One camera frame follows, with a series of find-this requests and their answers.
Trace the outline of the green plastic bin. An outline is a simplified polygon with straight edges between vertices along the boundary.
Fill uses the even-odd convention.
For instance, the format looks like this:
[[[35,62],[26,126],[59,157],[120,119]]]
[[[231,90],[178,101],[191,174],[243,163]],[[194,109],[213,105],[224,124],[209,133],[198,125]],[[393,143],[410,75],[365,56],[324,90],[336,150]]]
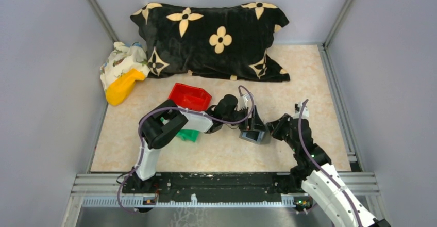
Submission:
[[[199,131],[184,129],[183,127],[187,124],[188,120],[183,115],[176,116],[172,119],[161,117],[160,120],[163,124],[163,137],[160,138],[160,141],[169,143],[175,137],[179,137],[183,141],[196,141]]]

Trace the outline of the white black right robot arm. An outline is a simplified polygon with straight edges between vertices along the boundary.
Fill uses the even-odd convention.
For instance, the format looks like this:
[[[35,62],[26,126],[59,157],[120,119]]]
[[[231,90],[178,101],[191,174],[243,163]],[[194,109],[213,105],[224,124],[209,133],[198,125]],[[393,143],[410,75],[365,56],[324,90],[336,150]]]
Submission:
[[[266,126],[272,138],[289,145],[297,162],[289,175],[274,177],[276,192],[307,193],[334,226],[390,226],[386,219],[372,214],[342,181],[327,153],[314,142],[308,120],[284,114]]]

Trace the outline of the red plastic bin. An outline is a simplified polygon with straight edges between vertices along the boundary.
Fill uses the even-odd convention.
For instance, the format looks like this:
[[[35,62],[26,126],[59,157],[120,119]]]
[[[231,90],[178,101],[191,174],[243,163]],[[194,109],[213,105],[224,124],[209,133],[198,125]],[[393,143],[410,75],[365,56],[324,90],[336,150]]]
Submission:
[[[212,96],[203,88],[175,83],[168,99],[177,106],[193,111],[205,111],[210,106]]]

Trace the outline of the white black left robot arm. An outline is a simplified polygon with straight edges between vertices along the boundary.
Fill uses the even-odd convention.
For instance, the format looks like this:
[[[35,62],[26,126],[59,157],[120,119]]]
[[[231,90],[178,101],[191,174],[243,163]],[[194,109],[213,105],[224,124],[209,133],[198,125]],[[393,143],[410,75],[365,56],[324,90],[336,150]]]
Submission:
[[[156,164],[160,150],[168,145],[183,129],[212,134],[224,124],[236,126],[240,138],[253,143],[261,143],[266,126],[259,117],[253,96],[250,93],[240,98],[225,95],[218,104],[206,111],[182,108],[173,100],[166,100],[139,122],[140,153],[134,166],[136,178],[134,186],[142,193],[150,192],[155,180]]]

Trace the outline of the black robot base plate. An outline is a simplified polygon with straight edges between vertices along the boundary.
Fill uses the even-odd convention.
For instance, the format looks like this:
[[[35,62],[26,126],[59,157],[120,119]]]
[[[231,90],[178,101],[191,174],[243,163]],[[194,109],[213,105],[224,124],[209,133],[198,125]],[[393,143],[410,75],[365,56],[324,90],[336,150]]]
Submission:
[[[285,200],[298,213],[306,213],[316,207],[315,201],[304,192],[278,193],[273,180],[277,175],[290,173],[243,172],[243,173],[194,173],[162,172],[142,181],[135,173],[121,174],[117,183],[123,194],[152,194],[145,205],[156,203],[279,203]]]

